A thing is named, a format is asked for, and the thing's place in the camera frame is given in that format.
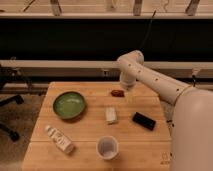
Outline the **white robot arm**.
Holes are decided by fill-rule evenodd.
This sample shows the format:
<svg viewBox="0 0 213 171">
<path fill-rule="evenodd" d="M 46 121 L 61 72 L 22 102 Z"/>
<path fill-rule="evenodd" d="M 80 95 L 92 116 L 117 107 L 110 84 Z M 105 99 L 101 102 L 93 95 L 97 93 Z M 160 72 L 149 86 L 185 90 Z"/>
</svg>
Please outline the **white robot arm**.
<svg viewBox="0 0 213 171">
<path fill-rule="evenodd" d="M 141 51 L 120 56 L 120 84 L 140 81 L 174 106 L 170 171 L 213 171 L 213 91 L 199 89 L 143 65 Z"/>
</svg>

